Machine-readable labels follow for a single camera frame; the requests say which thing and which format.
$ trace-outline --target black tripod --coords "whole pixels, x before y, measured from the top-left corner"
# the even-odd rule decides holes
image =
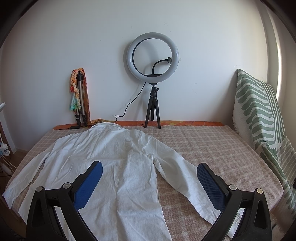
[[[150,98],[149,98],[149,102],[148,102],[148,109],[147,109],[147,115],[146,115],[144,128],[147,128],[150,111],[151,111],[151,120],[152,121],[154,120],[154,109],[155,109],[156,110],[157,125],[158,125],[158,128],[161,129],[158,100],[157,100],[158,88],[155,87],[155,85],[157,83],[150,83],[150,84],[152,85],[152,88],[151,88]]]

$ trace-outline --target black cable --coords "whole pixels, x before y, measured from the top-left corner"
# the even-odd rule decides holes
[[[157,62],[153,65],[153,67],[152,67],[152,74],[154,74],[154,68],[155,68],[155,66],[156,66],[158,63],[160,63],[160,62],[164,62],[164,61],[169,61],[169,60],[170,60],[170,58],[162,59],[162,60],[157,61]]]
[[[144,89],[145,84],[143,85],[143,87],[142,87],[142,89],[141,89],[141,91],[140,91],[139,94],[141,94],[142,90]],[[115,115],[114,116],[116,118],[116,121],[117,121],[117,117],[124,117],[124,115],[126,114],[126,110],[124,111],[124,114],[123,115]]]
[[[160,62],[164,62],[164,61],[170,61],[170,59],[171,59],[171,58],[169,57],[169,58],[167,58],[167,59],[162,59],[162,60],[157,61],[157,62],[153,65],[153,67],[152,67],[152,74],[154,74],[154,68],[155,68],[155,66],[156,66],[158,63],[160,63]],[[142,90],[144,89],[145,84],[143,85],[143,87],[142,87],[140,93],[135,97],[135,99],[141,94]],[[125,109],[123,115],[115,115],[115,116],[114,116],[115,119],[116,119],[116,121],[115,121],[114,123],[117,122],[117,117],[124,117],[124,115],[126,114],[126,110],[127,110],[127,108],[128,108],[128,105],[127,105],[127,107],[126,107],[126,109]]]

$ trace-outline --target white cable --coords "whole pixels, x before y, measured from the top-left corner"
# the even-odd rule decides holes
[[[9,176],[11,176],[11,170],[4,164],[4,163],[0,163],[0,164],[2,164],[2,165],[0,165],[0,169],[1,169],[1,171],[2,172],[5,172],[7,175],[9,175]]]
[[[1,156],[2,157],[2,159],[6,162],[6,164],[8,165],[8,167],[11,169],[11,171],[12,171],[12,173],[14,173],[15,171],[13,170],[13,168],[11,167],[11,165],[10,165],[10,162],[9,161],[6,161],[4,158],[3,158],[3,156]]]
[[[14,168],[17,168],[16,166],[14,166],[11,162],[9,162],[3,155],[1,155],[1,157],[2,158],[4,158],[4,160],[6,161],[6,162],[8,162],[10,165],[12,165]]]
[[[0,132],[0,138],[1,138],[1,143],[4,144],[4,143],[3,143],[3,140],[2,140],[1,132]]]
[[[10,169],[10,171],[11,171],[12,173],[14,173],[12,167],[11,167],[8,163],[4,163],[3,165],[5,165],[5,164],[8,165],[8,169]]]

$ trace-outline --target bed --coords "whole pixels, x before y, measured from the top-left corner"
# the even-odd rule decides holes
[[[231,128],[221,123],[207,122],[162,122],[162,129],[149,126],[144,129],[142,122],[118,122],[127,129],[138,129],[152,135],[176,150],[187,161],[197,166],[205,162],[220,175],[227,184],[235,184],[240,190],[254,191],[262,188],[269,210],[272,210],[283,194],[283,188],[265,162]],[[46,150],[58,138],[79,133],[86,128],[74,130],[50,130],[29,151],[13,174],[7,186],[36,155]],[[38,177],[40,167],[34,180]],[[159,203],[172,240],[201,240],[211,224],[205,221],[191,203],[173,189],[157,172]],[[18,213],[28,187],[15,199],[12,210]]]

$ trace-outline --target tripod leg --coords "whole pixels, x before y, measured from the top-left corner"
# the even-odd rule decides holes
[[[80,127],[81,126],[81,121],[80,121],[80,110],[79,109],[76,109],[76,122],[77,122],[77,125]]]
[[[157,118],[158,129],[161,129],[161,127],[160,127],[159,108],[158,108],[158,100],[157,100],[157,97],[154,97],[153,98],[153,101],[155,103],[156,118]]]
[[[150,111],[151,111],[152,101],[153,101],[153,97],[150,96],[149,102],[148,102],[147,115],[146,115],[144,128],[147,128],[147,126],[148,126],[149,114],[150,114]]]
[[[151,106],[151,119],[150,120],[154,120],[154,108],[155,108],[155,103],[154,100],[152,101],[152,106]]]

